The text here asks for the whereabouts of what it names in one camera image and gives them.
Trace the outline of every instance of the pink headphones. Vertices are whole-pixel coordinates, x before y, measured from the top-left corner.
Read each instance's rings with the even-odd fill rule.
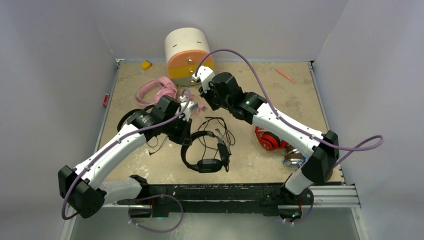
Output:
[[[143,97],[156,86],[159,86],[160,90],[156,93],[154,102],[148,102],[144,100]],[[141,85],[137,92],[135,92],[135,101],[138,103],[138,105],[140,105],[140,107],[145,108],[149,105],[157,104],[163,95],[168,95],[174,99],[177,96],[177,87],[171,81],[171,79],[167,78],[166,76],[148,81]]]

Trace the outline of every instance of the red object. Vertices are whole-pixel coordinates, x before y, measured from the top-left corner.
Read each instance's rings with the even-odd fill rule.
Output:
[[[283,149],[287,146],[287,142],[284,140],[280,140],[280,138],[274,133],[264,130],[261,127],[256,127],[254,129],[257,140],[268,151],[272,151],[275,149]]]
[[[108,102],[109,102],[109,93],[107,93],[106,96],[104,96],[103,107],[106,108],[108,106]]]
[[[295,80],[293,80],[293,78],[287,76],[287,74],[285,74],[283,71],[281,71],[280,69],[275,69],[279,74],[283,75],[286,79],[292,81],[294,84],[296,83]]]

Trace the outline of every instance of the orange stick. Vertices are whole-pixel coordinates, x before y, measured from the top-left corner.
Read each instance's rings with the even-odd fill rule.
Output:
[[[292,81],[294,84],[296,83],[295,80],[293,80],[291,77],[287,76],[287,74],[285,74],[283,71],[281,71],[280,69],[275,69],[279,74],[283,75],[286,79]]]

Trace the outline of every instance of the yellow stripe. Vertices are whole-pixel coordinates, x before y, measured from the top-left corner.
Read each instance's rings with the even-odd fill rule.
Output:
[[[212,70],[214,69],[213,61],[205,61],[202,63],[202,65],[209,67]],[[196,68],[197,64],[168,68],[168,76],[170,79],[190,77],[191,75],[193,75],[193,73],[190,73],[190,71],[194,72]]]

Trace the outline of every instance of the white cylindrical container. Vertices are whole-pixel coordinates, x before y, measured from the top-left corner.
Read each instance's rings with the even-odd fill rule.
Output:
[[[175,84],[196,85],[192,75],[202,58],[209,53],[208,42],[202,31],[185,27],[172,31],[165,38],[166,69]],[[209,56],[202,65],[214,69],[214,59]]]

